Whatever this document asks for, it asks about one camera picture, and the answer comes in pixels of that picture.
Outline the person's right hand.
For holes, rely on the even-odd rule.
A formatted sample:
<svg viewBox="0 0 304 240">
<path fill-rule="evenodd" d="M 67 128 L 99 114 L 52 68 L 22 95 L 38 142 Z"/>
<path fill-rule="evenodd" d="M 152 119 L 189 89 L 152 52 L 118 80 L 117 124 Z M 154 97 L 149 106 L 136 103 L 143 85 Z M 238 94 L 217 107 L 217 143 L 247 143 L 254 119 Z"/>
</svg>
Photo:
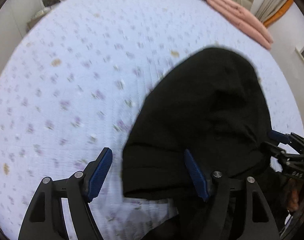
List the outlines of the person's right hand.
<svg viewBox="0 0 304 240">
<path fill-rule="evenodd" d="M 299 209 L 300 204 L 300 191 L 302 185 L 299 181 L 290 178 L 288 180 L 287 186 L 285 187 L 285 206 L 289 212 L 295 212 Z"/>
</svg>

